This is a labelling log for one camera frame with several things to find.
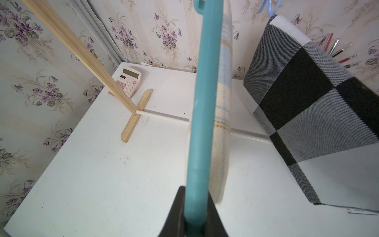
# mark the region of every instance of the red pen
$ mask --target red pen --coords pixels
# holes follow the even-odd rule
[[[349,61],[350,58],[353,58],[353,57],[356,57],[356,56],[357,56],[357,55],[354,54],[353,56],[350,56],[350,57],[344,58],[344,59],[342,59],[341,61],[338,61],[338,62],[339,62],[339,63],[344,63],[344,62],[346,62],[346,61]]]
[[[330,44],[330,41],[332,40],[332,37],[333,37],[333,33],[330,33],[329,36],[328,36],[328,39],[326,41],[326,44],[325,44],[325,48],[324,48],[324,51],[326,52],[326,50],[328,50],[328,47],[329,47],[329,44]]]

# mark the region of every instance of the wooden stand base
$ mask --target wooden stand base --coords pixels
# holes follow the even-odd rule
[[[153,89],[148,89],[143,93],[143,95],[142,95],[142,97],[139,100],[138,105],[137,105],[138,110],[144,111],[144,109],[147,105],[147,102],[149,101],[152,93],[153,93]],[[121,133],[121,140],[123,142],[127,143],[129,141],[129,138],[132,135],[133,130],[136,127],[140,117],[141,117],[141,115],[139,115],[139,114],[132,115],[130,117],[128,123],[126,124],[124,130]]]

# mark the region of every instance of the blue hook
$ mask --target blue hook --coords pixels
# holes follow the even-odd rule
[[[195,0],[194,1],[194,7],[197,13],[203,15],[204,14],[204,5],[205,1],[204,0]]]
[[[280,2],[281,2],[281,0],[278,0],[278,2],[276,3],[275,10],[273,11],[272,7],[271,7],[272,6],[271,0],[263,0],[262,5],[260,6],[258,13],[260,13],[263,10],[263,8],[265,8],[265,5],[266,5],[267,14],[269,17],[272,17],[276,13],[276,11],[278,10],[278,8],[280,6]]]

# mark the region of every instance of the teal pole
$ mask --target teal pole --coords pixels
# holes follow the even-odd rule
[[[191,229],[207,218],[209,173],[220,58],[223,0],[195,0],[203,15],[192,112],[184,217]]]

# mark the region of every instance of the wooden stick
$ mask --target wooden stick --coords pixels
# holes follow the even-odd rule
[[[149,101],[150,99],[150,96],[151,94],[153,93],[153,89],[148,89],[146,90],[141,99],[139,100],[138,102],[138,110],[141,110],[141,111],[144,111],[145,107],[146,107],[146,104],[147,102]],[[133,130],[134,128],[136,127],[137,123],[138,123],[138,120],[139,118],[141,117],[141,115],[137,114],[137,115],[132,115],[128,121],[128,123],[126,124],[124,130],[122,131],[121,133],[121,140],[123,142],[128,142],[129,141],[129,138],[130,136],[132,135],[133,133]]]
[[[116,98],[136,116],[137,106],[46,0],[22,0]]]

